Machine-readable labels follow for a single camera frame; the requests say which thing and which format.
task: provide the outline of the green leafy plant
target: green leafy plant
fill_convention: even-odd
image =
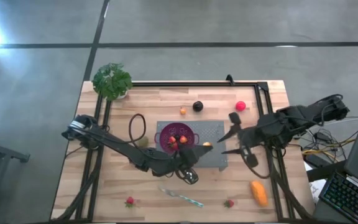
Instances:
[[[120,63],[108,63],[99,68],[94,76],[93,90],[107,100],[115,100],[118,96],[132,88],[132,77],[122,70]]]

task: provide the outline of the concrete floor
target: concrete floor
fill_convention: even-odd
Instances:
[[[92,43],[104,0],[0,1],[0,44]],[[111,0],[110,42],[354,42],[358,0]],[[0,49],[0,145],[31,153],[12,162],[0,190],[0,223],[47,221],[90,48]],[[285,81],[291,104],[341,93],[358,116],[358,47],[99,49],[133,80]],[[338,139],[358,121],[327,128]]]

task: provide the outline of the keyboard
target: keyboard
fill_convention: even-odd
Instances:
[[[358,184],[353,184],[338,173],[334,173],[327,183],[319,198],[358,223]]]

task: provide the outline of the strawberry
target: strawberry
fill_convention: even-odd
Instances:
[[[168,143],[174,143],[176,141],[177,140],[175,139],[175,137],[171,136],[171,137],[169,137]]]
[[[180,143],[184,144],[187,142],[187,138],[185,136],[180,136],[179,141],[180,141]]]
[[[234,206],[234,202],[232,200],[226,200],[223,204],[226,208],[231,208]]]
[[[177,143],[177,142],[172,143],[172,144],[171,144],[171,148],[172,148],[173,150],[178,150],[178,143]]]
[[[125,207],[132,208],[135,205],[135,200],[133,197],[128,197],[127,201],[125,202]]]

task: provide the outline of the wooden tabletop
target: wooden tabletop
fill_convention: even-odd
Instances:
[[[267,81],[272,99],[273,110],[289,105],[284,82]],[[97,95],[91,82],[84,82],[77,114],[94,115]],[[204,110],[195,113],[191,106],[202,101]],[[237,101],[244,101],[247,109],[239,113],[242,127],[257,123],[259,113],[255,102],[254,89],[251,87],[135,87],[123,100],[112,104],[109,117],[110,132],[121,138],[129,139],[128,123],[131,116],[141,113],[147,121],[146,136],[154,147],[154,134],[157,121],[224,121],[225,132],[231,125],[227,115],[234,111]],[[180,108],[187,114],[181,115]],[[135,120],[132,132],[139,136],[142,123]],[[69,144],[68,152],[79,146],[78,141]],[[226,141],[227,149],[238,147],[236,137]],[[267,174],[267,160],[264,149],[255,147],[259,165],[256,171]],[[57,192],[52,218],[58,217],[69,206],[80,188],[86,149],[70,155],[64,163],[62,177]],[[128,163],[128,159],[105,147],[98,196],[94,211],[94,222],[268,222],[276,221],[270,179],[258,179],[243,163],[238,155],[227,156],[228,167],[220,172],[214,168],[195,168],[199,181],[188,185],[178,179],[154,177],[151,172],[142,172]],[[300,203],[310,213],[314,210],[306,170],[298,147],[287,147],[284,157],[290,188]],[[259,207],[250,190],[249,183],[259,180],[268,193],[269,206]],[[158,189],[159,185],[204,204],[196,207],[182,199],[170,197]],[[126,208],[126,198],[135,199],[134,208]],[[284,196],[281,192],[284,214],[287,214]],[[230,209],[224,208],[225,200],[234,201]],[[85,211],[89,198],[86,198]]]

